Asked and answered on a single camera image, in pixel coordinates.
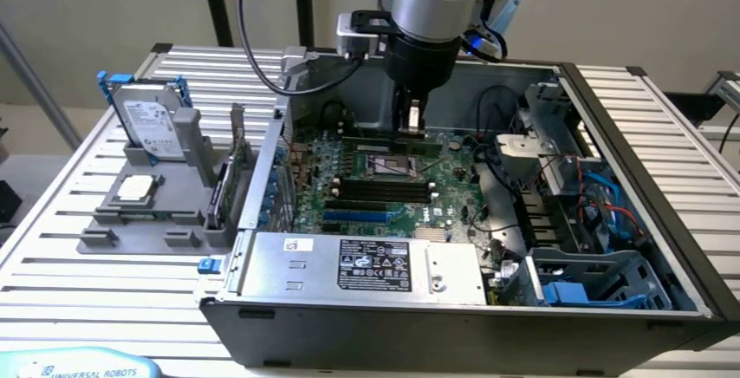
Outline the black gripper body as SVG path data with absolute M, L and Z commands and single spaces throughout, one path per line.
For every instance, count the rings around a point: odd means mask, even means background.
M 460 44 L 460 37 L 436 43 L 391 36 L 384 60 L 388 77 L 407 92 L 429 93 L 449 80 Z

